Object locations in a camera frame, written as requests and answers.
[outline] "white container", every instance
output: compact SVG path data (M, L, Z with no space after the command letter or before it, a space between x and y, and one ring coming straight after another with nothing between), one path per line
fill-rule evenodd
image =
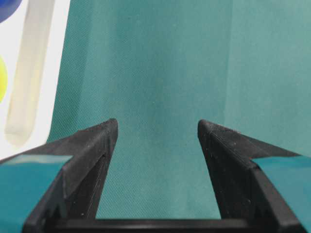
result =
M70 0L23 0L0 23L8 87L0 103L0 159L49 136Z

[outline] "teal fabric backdrop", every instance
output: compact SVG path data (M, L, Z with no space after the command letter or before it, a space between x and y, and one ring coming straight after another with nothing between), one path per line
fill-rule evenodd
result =
M219 218L204 118L306 154L311 2L72 0L49 141L119 122L98 218Z

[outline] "yellow ball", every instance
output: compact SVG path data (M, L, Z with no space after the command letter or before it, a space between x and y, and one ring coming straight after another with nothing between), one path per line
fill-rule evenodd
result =
M7 85L8 85L8 77L6 73L6 68L4 61L0 57L0 102L2 101L5 95Z

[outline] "blue ball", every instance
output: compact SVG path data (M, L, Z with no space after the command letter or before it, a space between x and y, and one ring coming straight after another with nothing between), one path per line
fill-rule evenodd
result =
M21 0L0 0L0 23L16 11L20 2Z

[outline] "teal pad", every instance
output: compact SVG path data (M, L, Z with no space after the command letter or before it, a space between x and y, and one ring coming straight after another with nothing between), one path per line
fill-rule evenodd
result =
M253 161L276 187L304 228L311 232L311 158L267 157Z
M19 233L71 156L19 155L0 164L0 232Z

